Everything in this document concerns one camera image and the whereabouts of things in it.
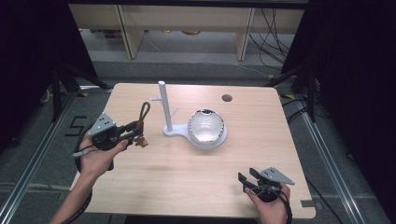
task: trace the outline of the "white base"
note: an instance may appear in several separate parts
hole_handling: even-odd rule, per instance
[[[173,131],[169,132],[167,126],[165,125],[163,127],[163,133],[168,136],[168,137],[173,137],[173,136],[181,136],[186,138],[193,146],[198,147],[200,149],[205,149],[205,150],[210,150],[210,149],[215,149],[225,141],[227,138],[227,126],[224,124],[224,129],[223,129],[223,134],[221,135],[219,141],[217,141],[214,144],[198,144],[194,142],[189,133],[189,127],[188,124],[172,124]]]

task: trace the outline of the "human hand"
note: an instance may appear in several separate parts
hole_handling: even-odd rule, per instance
[[[92,140],[86,134],[79,144],[79,150],[88,147],[86,149],[88,149],[90,153],[79,158],[81,175],[97,179],[107,171],[114,157],[126,149],[127,144],[128,140],[123,140],[110,150],[104,151],[92,146]]]
[[[280,190],[286,195],[287,199],[282,193],[280,194],[280,196],[288,202],[290,199],[290,188],[286,184],[280,183]],[[279,198],[277,198],[273,202],[265,203],[257,195],[251,192],[249,188],[245,188],[245,193],[256,205],[262,224],[286,223],[288,214],[285,204],[283,204],[283,202]]]

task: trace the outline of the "wooden table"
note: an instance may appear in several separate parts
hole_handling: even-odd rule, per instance
[[[144,132],[149,145],[129,146],[116,157],[115,169],[96,182],[87,212],[257,217],[237,174],[250,176],[250,167],[274,166],[296,183],[290,186],[293,217],[315,216],[314,207],[302,207],[301,201],[312,199],[275,89],[169,84],[166,89],[171,112],[178,107],[174,124],[186,123],[198,109],[212,109],[228,127],[224,144],[208,151],[183,137],[165,136],[163,107],[151,101]],[[231,102],[224,102],[223,94],[231,95]],[[118,84],[105,112],[118,126],[127,124],[138,119],[144,102],[157,96],[156,84]]]

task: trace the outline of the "white pole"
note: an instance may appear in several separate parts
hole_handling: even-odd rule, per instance
[[[168,95],[166,93],[166,87],[164,81],[159,81],[161,99],[163,100],[163,113],[165,114],[166,127],[168,128],[168,132],[173,131],[171,113],[169,111],[169,103],[168,103]]]

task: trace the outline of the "white stand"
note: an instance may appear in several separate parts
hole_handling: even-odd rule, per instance
[[[163,113],[165,114],[165,120],[166,120],[166,125],[163,127],[163,134],[169,137],[173,136],[181,136],[186,138],[193,146],[198,147],[200,149],[215,149],[219,147],[227,138],[227,126],[224,123],[224,129],[223,129],[223,134],[219,138],[216,143],[213,144],[198,144],[194,142],[191,139],[190,133],[189,133],[189,125],[188,123],[185,124],[172,124],[172,116],[176,113],[177,110],[174,111],[174,113],[170,114],[169,111],[169,103],[168,103],[168,96],[166,93],[166,87],[165,87],[165,82],[164,81],[159,81],[158,84],[160,85],[160,92],[161,92],[161,98],[151,98],[151,101],[160,101],[163,105]]]

